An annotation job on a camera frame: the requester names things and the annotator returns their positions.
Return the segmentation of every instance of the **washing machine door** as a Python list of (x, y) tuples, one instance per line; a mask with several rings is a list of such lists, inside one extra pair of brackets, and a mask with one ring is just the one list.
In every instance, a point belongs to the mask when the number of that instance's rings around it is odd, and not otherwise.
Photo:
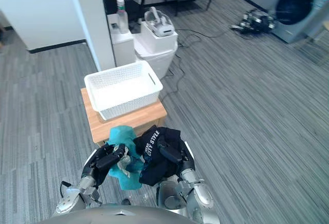
[(276, 7), (277, 20), (284, 25), (294, 25), (310, 14), (313, 2), (314, 0), (279, 0)]

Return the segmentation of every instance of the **wooden table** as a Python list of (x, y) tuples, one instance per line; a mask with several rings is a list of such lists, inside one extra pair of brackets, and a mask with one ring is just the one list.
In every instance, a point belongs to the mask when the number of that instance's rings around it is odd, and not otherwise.
[(81, 89), (81, 95), (86, 109), (93, 142), (99, 146), (105, 144), (109, 138), (109, 131), (112, 127), (118, 125), (131, 126), (136, 135), (140, 136), (152, 125), (162, 126), (167, 116), (165, 108), (158, 100), (149, 106), (105, 121), (98, 112), (93, 110), (86, 88)]

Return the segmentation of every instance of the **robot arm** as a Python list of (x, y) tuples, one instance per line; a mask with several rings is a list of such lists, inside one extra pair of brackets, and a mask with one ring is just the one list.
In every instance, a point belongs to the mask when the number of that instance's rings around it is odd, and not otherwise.
[(214, 210), (214, 200), (205, 181), (195, 172), (194, 157), (187, 142), (180, 142), (180, 152), (173, 150), (159, 138), (158, 149), (168, 160), (178, 165), (177, 176), (181, 179), (176, 193), (186, 201), (187, 217), (197, 223), (220, 223)]
[(115, 165), (124, 155), (124, 144), (120, 144), (114, 151), (114, 145), (104, 145), (88, 158), (82, 171), (81, 180), (78, 185), (70, 185), (64, 196), (56, 206), (54, 216), (67, 214), (76, 210), (89, 207), (92, 201), (98, 201), (97, 192), (106, 178), (109, 169)]

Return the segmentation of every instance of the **plastic basket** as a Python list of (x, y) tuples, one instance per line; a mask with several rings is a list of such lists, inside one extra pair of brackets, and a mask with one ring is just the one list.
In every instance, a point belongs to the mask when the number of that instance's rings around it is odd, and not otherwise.
[(89, 74), (84, 82), (93, 110), (104, 120), (156, 102), (163, 88), (146, 61)]

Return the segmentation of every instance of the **striped carpet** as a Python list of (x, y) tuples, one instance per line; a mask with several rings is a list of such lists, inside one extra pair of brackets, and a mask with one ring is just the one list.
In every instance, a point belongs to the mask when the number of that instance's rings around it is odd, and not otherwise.
[[(283, 43), (274, 35), (242, 38), (228, 26), (252, 7), (243, 0), (207, 0), (159, 7), (188, 48), (185, 76), (163, 104), (166, 125), (182, 131), (198, 174), (225, 223), (329, 223), (329, 38), (317, 45)], [(0, 223), (49, 218), (61, 180), (77, 183), (96, 148), (82, 104), (83, 77), (96, 71), (86, 45), (29, 54), (9, 31), (0, 52)], [(176, 90), (183, 72), (175, 58), (162, 82)], [(103, 202), (155, 206), (155, 189), (100, 187)]]

